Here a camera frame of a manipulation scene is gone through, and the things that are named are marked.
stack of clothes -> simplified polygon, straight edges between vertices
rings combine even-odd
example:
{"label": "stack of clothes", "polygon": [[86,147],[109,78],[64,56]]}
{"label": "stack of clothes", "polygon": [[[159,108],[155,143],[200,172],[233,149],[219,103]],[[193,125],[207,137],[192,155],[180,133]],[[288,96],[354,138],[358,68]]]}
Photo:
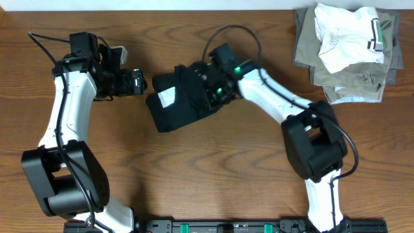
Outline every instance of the stack of clothes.
{"label": "stack of clothes", "polygon": [[310,69],[330,104],[381,102],[403,68],[400,13],[362,7],[355,12],[317,6],[296,10],[293,64]]}

wooden table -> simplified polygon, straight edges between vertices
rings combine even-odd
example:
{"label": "wooden table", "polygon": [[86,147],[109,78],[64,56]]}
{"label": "wooden table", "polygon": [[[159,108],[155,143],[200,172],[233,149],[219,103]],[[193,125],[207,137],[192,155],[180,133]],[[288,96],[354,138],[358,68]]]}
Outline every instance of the wooden table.
{"label": "wooden table", "polygon": [[[340,202],[352,218],[381,218],[391,232],[414,231],[414,12],[402,12],[399,40],[405,68],[381,104],[334,106],[360,152],[357,172],[340,182]],[[127,68],[151,77],[199,61],[219,27],[255,30],[264,66],[291,91],[317,101],[320,87],[292,65],[293,11],[235,12],[7,12],[0,27],[0,231],[61,232],[63,219],[46,217],[21,169],[21,154],[36,148],[54,99],[52,63],[28,31],[68,38],[87,31],[128,50]],[[256,58],[241,30],[219,35],[243,58]],[[41,41],[55,58],[70,48]],[[238,100],[217,114],[171,133],[157,133],[145,96],[94,103],[89,146],[105,169],[111,195],[140,217],[277,219],[306,216],[307,194],[285,155],[279,125],[254,104]],[[353,156],[344,161],[344,170]]]}

white cloth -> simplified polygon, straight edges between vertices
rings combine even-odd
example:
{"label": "white cloth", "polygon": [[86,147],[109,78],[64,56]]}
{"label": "white cloth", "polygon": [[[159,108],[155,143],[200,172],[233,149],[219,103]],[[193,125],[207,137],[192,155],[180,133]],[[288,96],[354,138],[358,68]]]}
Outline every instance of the white cloth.
{"label": "white cloth", "polygon": [[315,8],[316,36],[322,42],[319,57],[332,74],[350,64],[384,62],[382,35],[374,7],[356,12],[325,6]]}

white wall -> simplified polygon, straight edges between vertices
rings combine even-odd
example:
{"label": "white wall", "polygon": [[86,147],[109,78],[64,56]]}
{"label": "white wall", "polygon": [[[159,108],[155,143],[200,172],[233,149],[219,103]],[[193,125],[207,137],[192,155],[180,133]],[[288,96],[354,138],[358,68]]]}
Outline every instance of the white wall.
{"label": "white wall", "polygon": [[[22,10],[290,10],[315,0],[0,0],[6,11]],[[414,0],[319,0],[331,6],[414,9]]]}

folded black garment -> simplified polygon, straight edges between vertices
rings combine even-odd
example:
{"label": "folded black garment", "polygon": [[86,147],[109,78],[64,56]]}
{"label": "folded black garment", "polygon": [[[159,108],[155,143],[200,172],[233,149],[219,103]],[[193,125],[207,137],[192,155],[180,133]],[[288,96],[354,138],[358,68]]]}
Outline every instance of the folded black garment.
{"label": "folded black garment", "polygon": [[[185,67],[175,67],[174,74],[156,76],[153,87],[156,94],[147,97],[146,104],[151,111],[158,132],[165,133],[186,126],[216,113],[219,108],[209,110],[203,98],[201,73],[205,63],[196,62]],[[162,106],[159,93],[175,87],[174,102]]]}

